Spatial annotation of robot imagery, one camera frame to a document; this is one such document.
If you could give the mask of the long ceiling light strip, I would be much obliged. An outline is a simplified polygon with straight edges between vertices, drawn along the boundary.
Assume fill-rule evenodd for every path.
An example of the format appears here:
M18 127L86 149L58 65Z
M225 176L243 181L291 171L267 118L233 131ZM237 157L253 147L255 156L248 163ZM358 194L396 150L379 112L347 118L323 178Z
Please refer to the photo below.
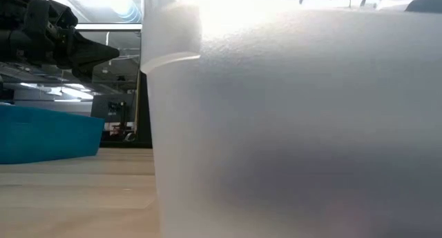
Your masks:
M139 32L142 29L140 23L80 23L76 26L77 30L85 32L105 32L105 31L134 31Z

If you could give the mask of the black frame post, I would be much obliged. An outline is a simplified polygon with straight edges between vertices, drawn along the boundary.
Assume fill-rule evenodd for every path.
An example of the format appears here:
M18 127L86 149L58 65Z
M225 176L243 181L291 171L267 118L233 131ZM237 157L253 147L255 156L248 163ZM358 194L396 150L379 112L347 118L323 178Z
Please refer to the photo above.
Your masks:
M152 148L151 120L148 102L146 74L141 70L137 76L136 141L143 148Z

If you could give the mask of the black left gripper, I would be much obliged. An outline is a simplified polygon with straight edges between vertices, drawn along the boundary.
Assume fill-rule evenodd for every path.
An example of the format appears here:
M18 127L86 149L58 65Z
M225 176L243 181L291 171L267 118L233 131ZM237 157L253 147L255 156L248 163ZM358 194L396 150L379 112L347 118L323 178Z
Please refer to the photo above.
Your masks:
M77 25L72 10L53 0L0 0L0 62L56 65L66 55L68 33ZM72 75L91 82L93 65L118 58L117 48L74 31Z

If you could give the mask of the large white translucent plastic bin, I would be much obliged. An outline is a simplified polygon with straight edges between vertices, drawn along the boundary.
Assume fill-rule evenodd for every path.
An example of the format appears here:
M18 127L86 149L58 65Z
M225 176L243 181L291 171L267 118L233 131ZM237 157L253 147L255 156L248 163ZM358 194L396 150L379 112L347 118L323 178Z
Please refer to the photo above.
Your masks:
M146 9L161 238L442 238L442 13Z

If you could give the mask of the grey cabinet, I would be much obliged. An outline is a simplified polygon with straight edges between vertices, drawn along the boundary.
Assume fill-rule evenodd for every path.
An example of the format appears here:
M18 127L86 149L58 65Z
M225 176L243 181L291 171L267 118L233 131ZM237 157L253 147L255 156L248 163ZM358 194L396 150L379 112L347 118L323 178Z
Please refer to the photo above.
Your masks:
M90 115L104 119L106 123L119 123L122 117L125 122L134 122L136 101L134 94L96 95Z

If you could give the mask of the teal plastic bin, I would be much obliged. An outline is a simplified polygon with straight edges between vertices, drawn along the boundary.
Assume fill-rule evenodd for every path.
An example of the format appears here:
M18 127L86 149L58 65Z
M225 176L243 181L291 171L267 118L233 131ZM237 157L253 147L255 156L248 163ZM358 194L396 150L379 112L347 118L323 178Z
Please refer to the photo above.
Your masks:
M0 105L0 164L94 156L103 128L100 118Z

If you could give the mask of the bright fluorescent ceiling lights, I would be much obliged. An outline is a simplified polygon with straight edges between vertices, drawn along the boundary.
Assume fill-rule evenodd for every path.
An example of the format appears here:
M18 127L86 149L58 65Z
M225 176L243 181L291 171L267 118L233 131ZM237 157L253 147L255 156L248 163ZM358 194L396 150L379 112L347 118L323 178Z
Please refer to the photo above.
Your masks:
M53 95L58 97L68 95L78 101L93 100L93 95L91 94L91 91L83 87L83 85L77 83L68 83L64 84L63 86L57 86L57 87L47 87L39 85L37 83L20 83L19 85L34 90L39 90L40 92L43 92L47 95Z

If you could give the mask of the black box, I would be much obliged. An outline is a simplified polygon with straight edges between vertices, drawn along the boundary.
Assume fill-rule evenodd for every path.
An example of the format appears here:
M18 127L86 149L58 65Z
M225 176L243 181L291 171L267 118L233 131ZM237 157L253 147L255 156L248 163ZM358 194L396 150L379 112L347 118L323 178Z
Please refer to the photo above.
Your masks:
M12 101L14 99L15 91L13 89L6 88L3 83L0 83L0 100Z

